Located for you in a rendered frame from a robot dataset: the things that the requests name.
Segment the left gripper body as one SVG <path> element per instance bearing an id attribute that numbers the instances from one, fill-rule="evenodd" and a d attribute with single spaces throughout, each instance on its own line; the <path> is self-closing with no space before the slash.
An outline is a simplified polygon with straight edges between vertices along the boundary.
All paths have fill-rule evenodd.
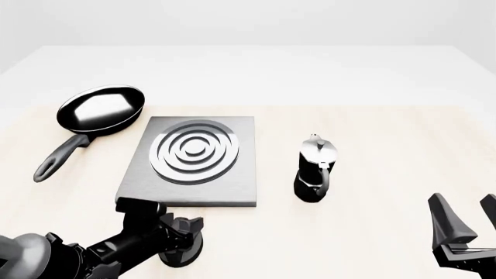
<path id="1" fill-rule="evenodd" d="M 204 219 L 202 217 L 175 218 L 173 213 L 166 213 L 159 220 L 167 231 L 169 247 L 193 247 L 197 243 L 203 243 Z"/>

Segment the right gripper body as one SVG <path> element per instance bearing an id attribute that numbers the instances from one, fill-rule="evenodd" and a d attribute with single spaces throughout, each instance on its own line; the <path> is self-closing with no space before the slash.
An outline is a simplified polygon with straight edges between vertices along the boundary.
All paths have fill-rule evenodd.
<path id="1" fill-rule="evenodd" d="M 442 244 L 432 251 L 439 267 L 472 271 L 481 279 L 496 279 L 496 248 Z"/>

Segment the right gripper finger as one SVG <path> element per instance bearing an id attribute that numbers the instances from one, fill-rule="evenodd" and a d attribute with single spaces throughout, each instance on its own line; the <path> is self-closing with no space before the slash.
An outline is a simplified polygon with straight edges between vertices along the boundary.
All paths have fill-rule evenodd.
<path id="1" fill-rule="evenodd" d="M 447 244 L 467 244 L 478 235 L 463 222 L 453 211 L 450 204 L 440 193 L 434 193 L 429 199 L 429 211 L 432 219 L 432 248 Z"/>
<path id="2" fill-rule="evenodd" d="M 485 215 L 489 218 L 492 226 L 496 230 L 496 195 L 488 194 L 480 200 Z"/>

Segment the flat black stove plate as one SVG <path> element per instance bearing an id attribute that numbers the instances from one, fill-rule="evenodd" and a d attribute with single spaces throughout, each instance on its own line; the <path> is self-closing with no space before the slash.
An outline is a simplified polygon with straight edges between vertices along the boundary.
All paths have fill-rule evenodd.
<path id="1" fill-rule="evenodd" d="M 116 197 L 176 207 L 256 206 L 254 117 L 151 117 Z"/>

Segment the black frying pan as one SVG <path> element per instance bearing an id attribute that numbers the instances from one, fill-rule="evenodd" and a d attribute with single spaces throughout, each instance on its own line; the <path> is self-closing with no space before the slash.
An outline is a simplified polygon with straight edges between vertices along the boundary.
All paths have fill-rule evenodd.
<path id="1" fill-rule="evenodd" d="M 52 176 L 77 148 L 126 129 L 139 118 L 145 96 L 130 85 L 105 85 L 68 99 L 57 111 L 58 124 L 74 135 L 56 148 L 33 174 L 36 183 Z"/>

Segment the black and silver moka pot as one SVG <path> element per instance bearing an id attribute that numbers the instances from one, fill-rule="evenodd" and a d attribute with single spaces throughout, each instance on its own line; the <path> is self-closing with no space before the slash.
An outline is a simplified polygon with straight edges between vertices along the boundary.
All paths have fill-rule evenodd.
<path id="1" fill-rule="evenodd" d="M 294 194 L 307 203 L 320 202 L 329 190 L 330 173 L 337 157 L 338 151 L 332 143 L 311 134 L 299 150 Z"/>

